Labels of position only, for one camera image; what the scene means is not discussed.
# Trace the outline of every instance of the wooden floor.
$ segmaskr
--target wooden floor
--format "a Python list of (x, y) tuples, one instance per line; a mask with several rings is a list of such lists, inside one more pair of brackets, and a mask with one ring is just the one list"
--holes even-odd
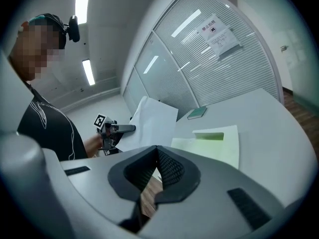
[[(310, 142), (312, 143), (317, 160), (319, 160), (319, 117), (308, 112), (304, 107), (297, 104), (291, 94), (284, 92), (285, 107), (295, 117), (301, 127), (307, 134)], [(142, 192), (141, 203), (142, 213), (148, 217), (152, 217), (155, 213), (154, 197), (162, 191), (162, 183), (151, 178), (148, 185)]]
[(303, 106), (294, 101), (294, 97), (284, 92), (285, 107), (301, 125), (316, 152), (319, 160), (319, 117), (308, 112)]

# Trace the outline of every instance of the table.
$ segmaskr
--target table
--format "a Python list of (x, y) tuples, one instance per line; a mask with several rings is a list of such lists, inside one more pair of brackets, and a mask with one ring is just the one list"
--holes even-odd
[(266, 91), (208, 105), (201, 118), (188, 120), (190, 112), (176, 123), (174, 137), (194, 138), (193, 130), (237, 125), (239, 170), (284, 207), (305, 195), (318, 169), (315, 151), (295, 118)]

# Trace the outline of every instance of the human hand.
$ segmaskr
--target human hand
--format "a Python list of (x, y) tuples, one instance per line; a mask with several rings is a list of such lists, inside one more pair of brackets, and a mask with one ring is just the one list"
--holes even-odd
[(103, 140), (101, 135), (98, 133), (84, 142), (84, 148), (86, 155), (90, 158), (93, 157), (99, 148), (103, 145)]

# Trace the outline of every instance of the notebook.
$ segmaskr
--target notebook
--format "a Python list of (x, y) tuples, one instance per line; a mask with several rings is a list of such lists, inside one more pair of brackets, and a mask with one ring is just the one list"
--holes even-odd
[(200, 107), (200, 108), (196, 108), (195, 110), (193, 110), (190, 115), (187, 116), (187, 118), (190, 120), (192, 119), (196, 119), (196, 118), (200, 118), (204, 115), (205, 111), (207, 110), (206, 106)]

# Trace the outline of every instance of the printed sign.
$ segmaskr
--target printed sign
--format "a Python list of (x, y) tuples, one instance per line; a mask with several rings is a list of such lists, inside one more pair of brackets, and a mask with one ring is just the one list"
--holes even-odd
[(233, 32), (228, 28), (220, 31), (207, 43), (217, 56), (239, 44)]
[(98, 129), (101, 129), (103, 126), (103, 122), (105, 120), (106, 116), (102, 115), (102, 114), (98, 114), (98, 116), (96, 117), (93, 125), (96, 126)]
[(226, 28), (227, 26), (216, 15), (213, 14), (211, 17), (203, 21), (196, 28), (196, 30), (205, 39), (205, 41), (208, 41)]

